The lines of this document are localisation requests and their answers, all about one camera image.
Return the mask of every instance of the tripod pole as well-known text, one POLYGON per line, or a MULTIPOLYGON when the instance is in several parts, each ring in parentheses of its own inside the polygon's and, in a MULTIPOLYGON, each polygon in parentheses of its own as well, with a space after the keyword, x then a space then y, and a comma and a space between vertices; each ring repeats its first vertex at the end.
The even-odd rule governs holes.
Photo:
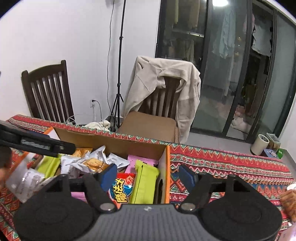
POLYGON ((124 0, 123 2, 123 11, 122 11, 122 20, 121 20, 121 31, 120 31, 120 37, 119 37, 119 59, 118 59, 118 82, 117 82, 117 94, 116 94, 116 98, 113 104, 113 108, 111 111, 111 116, 114 116, 114 123, 113 123, 113 127, 115 127, 115 123, 116 123, 116 113, 117 113, 117 127, 120 127, 120 100, 122 100, 123 102, 123 98, 120 94, 120 64, 121 64, 121 48, 122 48, 122 33, 123 33, 123 20, 124 20, 124 12, 126 9, 126 0, 124 0))

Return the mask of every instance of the hand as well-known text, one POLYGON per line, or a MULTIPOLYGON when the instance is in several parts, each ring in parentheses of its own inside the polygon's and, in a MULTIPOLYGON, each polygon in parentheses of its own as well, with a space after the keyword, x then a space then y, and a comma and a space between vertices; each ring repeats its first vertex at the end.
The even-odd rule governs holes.
POLYGON ((8 178, 12 163, 12 151, 9 147, 0 146, 0 190, 4 187, 8 178))

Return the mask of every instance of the zigzag pattern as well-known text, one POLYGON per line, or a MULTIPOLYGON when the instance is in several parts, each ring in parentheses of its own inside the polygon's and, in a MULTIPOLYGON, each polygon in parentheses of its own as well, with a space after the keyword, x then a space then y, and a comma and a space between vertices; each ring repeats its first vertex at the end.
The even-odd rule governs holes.
MULTIPOLYGON (((282 210, 278 196, 286 190, 287 185, 292 183, 294 179, 289 169, 278 159, 162 142, 143 137, 98 131, 81 126, 40 120, 22 115, 16 115, 10 118, 8 122, 39 133, 43 133, 49 127, 53 126, 123 140, 169 145, 171 151, 170 202, 175 204, 176 207, 178 207, 188 195, 188 191, 178 177, 178 167, 185 163, 195 172, 207 172, 214 175, 216 178, 226 178, 230 173, 240 176, 279 208, 283 216, 283 223, 279 234, 288 228, 288 221, 290 220, 282 210)), ((22 158, 22 155, 22 151, 13 150, 13 161, 17 162, 17 160, 22 158)), ((223 195, 224 193, 212 193, 210 201, 220 198, 223 195)), ((9 241, 19 241, 17 233, 11 228, 14 226, 12 221, 13 214, 18 209, 19 205, 19 200, 6 188, 1 191, 0 230, 3 231, 9 241)))

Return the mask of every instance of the chair seat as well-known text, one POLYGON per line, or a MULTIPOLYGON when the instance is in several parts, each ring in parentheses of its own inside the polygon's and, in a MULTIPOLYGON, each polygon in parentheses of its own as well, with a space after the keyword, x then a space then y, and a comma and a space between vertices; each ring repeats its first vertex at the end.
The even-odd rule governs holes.
POLYGON ((128 113, 117 132, 166 142, 179 142, 179 130, 175 120, 136 111, 128 113))

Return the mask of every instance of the jacket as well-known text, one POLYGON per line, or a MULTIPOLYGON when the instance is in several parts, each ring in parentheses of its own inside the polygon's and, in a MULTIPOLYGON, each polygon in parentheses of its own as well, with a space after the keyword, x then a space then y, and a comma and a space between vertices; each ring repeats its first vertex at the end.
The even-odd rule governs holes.
POLYGON ((190 126, 200 103, 200 72, 187 61, 138 56, 131 75, 122 116, 138 111, 143 101, 156 89, 165 88, 164 76, 180 78, 176 93, 176 123, 180 143, 187 141, 190 126))

